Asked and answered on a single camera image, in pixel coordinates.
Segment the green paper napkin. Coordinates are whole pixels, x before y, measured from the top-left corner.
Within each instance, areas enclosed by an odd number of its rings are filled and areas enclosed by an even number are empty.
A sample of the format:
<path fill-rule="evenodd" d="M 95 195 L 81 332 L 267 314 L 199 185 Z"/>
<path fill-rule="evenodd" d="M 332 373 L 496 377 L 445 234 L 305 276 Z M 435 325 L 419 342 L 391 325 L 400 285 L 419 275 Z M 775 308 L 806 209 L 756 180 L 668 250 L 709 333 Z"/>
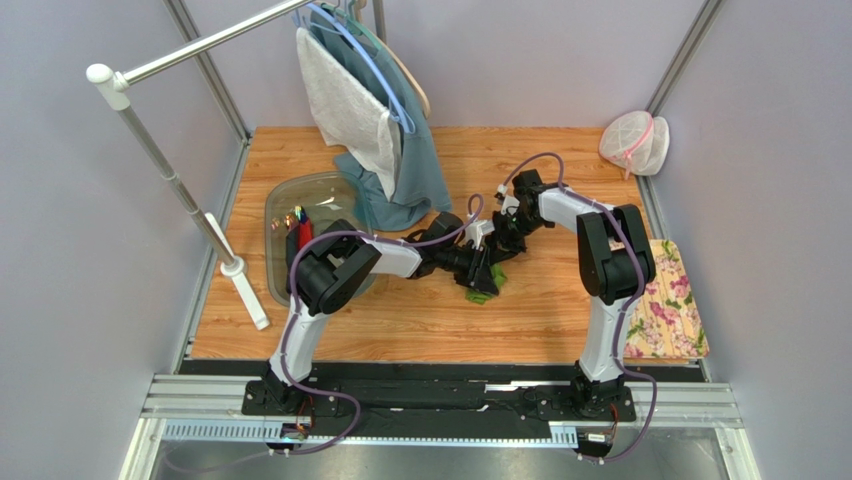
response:
<path fill-rule="evenodd" d="M 493 277 L 495 286 L 497 288 L 496 294 L 491 293 L 482 293 L 473 289 L 468 289 L 465 294 L 465 300 L 471 303 L 475 303 L 478 305 L 484 305 L 487 301 L 496 298 L 502 287 L 507 282 L 508 278 L 504 272 L 504 269 L 500 264 L 495 264 L 490 269 L 491 275 Z"/>

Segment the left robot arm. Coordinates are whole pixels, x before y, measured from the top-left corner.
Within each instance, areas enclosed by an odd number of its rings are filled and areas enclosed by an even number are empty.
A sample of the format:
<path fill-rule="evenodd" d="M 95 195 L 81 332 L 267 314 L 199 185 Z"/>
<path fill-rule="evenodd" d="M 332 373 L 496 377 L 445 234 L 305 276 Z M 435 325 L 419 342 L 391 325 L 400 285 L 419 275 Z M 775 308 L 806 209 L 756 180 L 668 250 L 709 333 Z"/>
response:
<path fill-rule="evenodd" d="M 288 321 L 266 371 L 246 386 L 243 414 L 292 415 L 311 398 L 303 382 L 324 330 L 371 276 L 419 279 L 440 269 L 465 288 L 498 295 L 485 242 L 492 231 L 488 222 L 441 213 L 427 228 L 389 240 L 338 220 L 300 249 L 289 248 Z"/>

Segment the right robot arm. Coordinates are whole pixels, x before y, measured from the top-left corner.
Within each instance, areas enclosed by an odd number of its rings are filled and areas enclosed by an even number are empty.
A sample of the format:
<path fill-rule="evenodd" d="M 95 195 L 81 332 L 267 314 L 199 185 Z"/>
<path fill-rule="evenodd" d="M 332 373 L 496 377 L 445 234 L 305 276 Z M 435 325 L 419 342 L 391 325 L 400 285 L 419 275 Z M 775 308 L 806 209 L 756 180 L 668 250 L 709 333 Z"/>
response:
<path fill-rule="evenodd" d="M 492 217 L 489 244 L 506 258 L 525 251 L 526 238 L 540 228 L 561 226 L 575 233 L 579 274 L 591 303 L 568 401 L 582 418 L 610 413 L 629 392 L 623 364 L 627 325 L 656 275 L 639 209 L 602 204 L 559 183 L 545 184 L 534 169 L 500 184 L 496 197 L 501 209 Z"/>

